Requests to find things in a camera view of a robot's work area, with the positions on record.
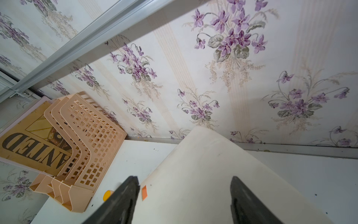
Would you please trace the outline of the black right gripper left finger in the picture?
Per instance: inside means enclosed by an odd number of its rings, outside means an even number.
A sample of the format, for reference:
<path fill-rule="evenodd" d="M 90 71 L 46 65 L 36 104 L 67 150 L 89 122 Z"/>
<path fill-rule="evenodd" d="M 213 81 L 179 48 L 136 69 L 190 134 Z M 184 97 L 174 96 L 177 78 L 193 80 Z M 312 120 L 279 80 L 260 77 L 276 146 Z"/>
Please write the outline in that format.
<path fill-rule="evenodd" d="M 85 224 L 130 224 L 133 220 L 140 184 L 129 176 L 89 218 Z"/>

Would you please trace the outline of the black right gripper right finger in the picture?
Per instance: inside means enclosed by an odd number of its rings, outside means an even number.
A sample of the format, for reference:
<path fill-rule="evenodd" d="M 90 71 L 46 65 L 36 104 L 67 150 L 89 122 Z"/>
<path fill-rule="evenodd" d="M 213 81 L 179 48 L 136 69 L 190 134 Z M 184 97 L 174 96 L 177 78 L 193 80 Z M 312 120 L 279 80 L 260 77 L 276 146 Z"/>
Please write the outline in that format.
<path fill-rule="evenodd" d="M 230 194 L 230 208 L 235 224 L 282 223 L 236 176 L 231 180 Z"/>

